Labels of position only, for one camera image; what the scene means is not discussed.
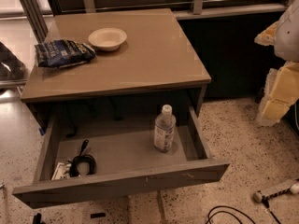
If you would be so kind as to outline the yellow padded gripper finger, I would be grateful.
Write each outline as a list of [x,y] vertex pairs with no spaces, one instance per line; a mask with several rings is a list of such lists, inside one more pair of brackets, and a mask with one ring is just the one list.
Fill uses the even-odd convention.
[[285,62],[279,69],[271,68],[266,77],[257,123],[260,126],[274,126],[298,99],[299,63]]
[[277,25],[277,22],[272,23],[270,26],[268,26],[265,30],[263,30],[254,38],[254,42],[262,46],[273,46],[275,41]]

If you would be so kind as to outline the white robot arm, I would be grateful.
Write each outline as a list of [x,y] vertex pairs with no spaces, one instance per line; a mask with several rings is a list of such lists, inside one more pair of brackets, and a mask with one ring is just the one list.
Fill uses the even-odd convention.
[[278,21],[258,34],[254,42],[273,46],[275,55],[285,61],[271,68],[266,77],[257,123],[273,126],[299,100],[299,0],[293,0]]

